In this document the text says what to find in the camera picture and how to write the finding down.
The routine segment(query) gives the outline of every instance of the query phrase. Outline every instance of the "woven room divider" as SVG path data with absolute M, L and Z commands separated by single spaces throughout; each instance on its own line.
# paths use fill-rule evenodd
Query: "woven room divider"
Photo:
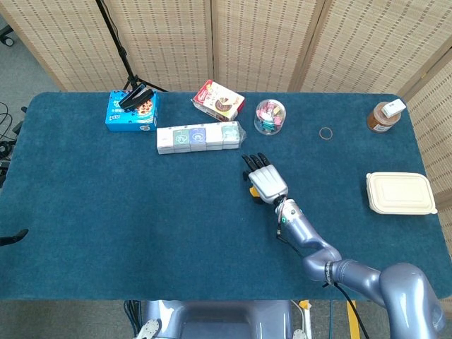
M 452 254 L 452 50 L 446 58 L 448 63 L 417 92 L 408 107 Z M 452 298 L 443 304 L 452 317 Z
M 124 86 L 127 72 L 94 1 L 1 1 L 0 12 L 62 90 Z
M 198 90 L 213 77 L 210 0 L 105 2 L 142 79 Z
M 450 0 L 327 0 L 295 89 L 399 93 L 451 33 Z
M 215 79 L 235 90 L 286 91 L 323 1 L 213 0 Z

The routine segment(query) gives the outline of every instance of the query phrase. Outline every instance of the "robot finger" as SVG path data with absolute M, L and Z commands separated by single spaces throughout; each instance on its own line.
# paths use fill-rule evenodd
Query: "robot finger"
M 256 164 L 257 168 L 262 168 L 263 167 L 262 162 L 254 154 L 251 154 L 250 158 L 254 161 L 254 163 Z
M 246 180 L 248 180 L 248 176 L 249 176 L 249 174 L 250 174 L 251 172 L 250 171 L 243 171 L 243 180 L 244 181 L 246 181 Z
M 264 166 L 269 166 L 270 162 L 268 161 L 267 157 L 262 154 L 262 153 L 257 153 L 257 155 L 260 157 L 260 159 L 262 160 L 262 163 Z
M 243 158 L 243 160 L 245 160 L 246 164 L 248 165 L 248 167 L 251 171 L 257 170 L 256 164 L 249 158 L 248 155 L 243 154 L 242 158 Z

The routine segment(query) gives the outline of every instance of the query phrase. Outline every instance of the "teal felt surface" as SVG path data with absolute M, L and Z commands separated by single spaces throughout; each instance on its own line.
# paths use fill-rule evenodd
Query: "teal felt surface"
M 2 299 L 340 299 L 303 273 L 256 205 L 242 153 L 278 168 L 312 225 L 344 258 L 377 269 L 419 266 L 439 297 L 452 267 L 436 215 L 379 215 L 365 176 L 424 174 L 408 114 L 384 134 L 368 113 L 394 95 L 244 93 L 240 150 L 158 155 L 155 133 L 113 133 L 108 93 L 44 93 L 30 104 L 0 195 Z M 193 93 L 162 93 L 158 126 L 214 122 Z M 282 131 L 253 126 L 256 105 L 281 101 Z M 333 138 L 319 138 L 328 126 Z

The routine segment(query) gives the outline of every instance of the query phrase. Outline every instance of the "food container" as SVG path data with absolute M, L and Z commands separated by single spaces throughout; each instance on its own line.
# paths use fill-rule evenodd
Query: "food container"
M 372 210 L 380 214 L 436 214 L 429 180 L 418 173 L 368 173 L 367 195 Z
M 283 127 L 285 120 L 285 108 L 277 100 L 268 99 L 261 101 L 256 107 L 254 126 L 267 136 L 276 134 Z
M 376 133 L 386 132 L 400 120 L 400 117 L 402 116 L 401 112 L 405 108 L 406 106 L 400 99 L 392 102 L 380 102 L 367 117 L 367 126 L 371 131 Z

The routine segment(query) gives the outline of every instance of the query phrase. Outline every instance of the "black stapler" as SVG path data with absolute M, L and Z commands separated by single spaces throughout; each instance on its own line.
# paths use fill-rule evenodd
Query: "black stapler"
M 126 112 L 131 111 L 144 104 L 146 101 L 152 98 L 153 95 L 154 91 L 150 88 L 146 88 L 145 83 L 141 83 L 137 88 L 132 90 L 119 102 L 119 106 Z

